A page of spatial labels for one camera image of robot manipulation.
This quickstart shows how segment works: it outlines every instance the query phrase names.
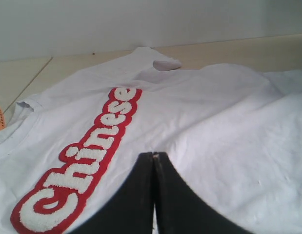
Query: t-shirt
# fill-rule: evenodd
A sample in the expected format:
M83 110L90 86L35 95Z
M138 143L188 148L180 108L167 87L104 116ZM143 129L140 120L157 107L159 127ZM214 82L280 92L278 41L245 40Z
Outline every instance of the t-shirt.
M0 131L0 233L73 230L141 152L162 151L238 225L301 234L302 89L233 64L168 71L179 66L139 48L21 101Z

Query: white fabric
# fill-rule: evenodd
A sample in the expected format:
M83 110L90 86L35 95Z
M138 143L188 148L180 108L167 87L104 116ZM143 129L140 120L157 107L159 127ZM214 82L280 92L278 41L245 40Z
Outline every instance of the white fabric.
M258 234L302 234L302 78L297 81L294 76L291 82L299 85L286 89L271 74L237 65L159 71L180 63L151 49L138 52L140 60L150 56L144 71L141 67L125 70L134 66L136 58L120 58L124 67L119 70L115 61L84 69L21 102L26 105L14 118L19 126L0 134L0 233L15 233L10 222L15 205L46 171L63 166L59 153L93 126L111 90L126 87L142 89L137 111L107 171L67 231L106 203L139 153L166 151L189 186L230 220ZM127 115L130 105L115 108L110 104L108 111ZM117 124L115 116L105 117L101 121ZM2 141L2 135L9 138ZM65 152L67 157L98 161L102 153L74 147ZM91 166L72 171L87 175L96 169L96 164ZM52 191L41 192L29 204L39 196L52 197ZM24 217L30 214L30 205ZM66 213L56 215L54 223ZM40 224L39 215L33 220L28 223L32 230L51 225Z

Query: floor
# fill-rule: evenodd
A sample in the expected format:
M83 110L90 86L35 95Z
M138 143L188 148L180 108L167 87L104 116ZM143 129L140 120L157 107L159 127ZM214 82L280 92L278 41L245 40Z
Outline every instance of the floor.
M302 34L172 46L156 50L179 59L182 62L181 69L201 69L216 63L240 64L262 72L302 69ZM130 52L0 62L0 107L4 111L6 123L12 117L16 101L42 92L77 70Z

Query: white wall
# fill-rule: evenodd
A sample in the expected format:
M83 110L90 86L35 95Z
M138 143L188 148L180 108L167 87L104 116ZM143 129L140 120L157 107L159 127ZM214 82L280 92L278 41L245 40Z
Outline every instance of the white wall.
M302 33L302 0L0 0L0 60Z

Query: black object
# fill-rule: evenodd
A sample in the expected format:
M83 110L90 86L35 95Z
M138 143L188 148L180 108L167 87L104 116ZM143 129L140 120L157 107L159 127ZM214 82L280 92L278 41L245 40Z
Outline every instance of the black object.
M152 153L140 154L115 195L71 234L151 234L154 212L152 164Z
M160 234L249 234L203 202L184 182L166 153L153 156L153 185Z

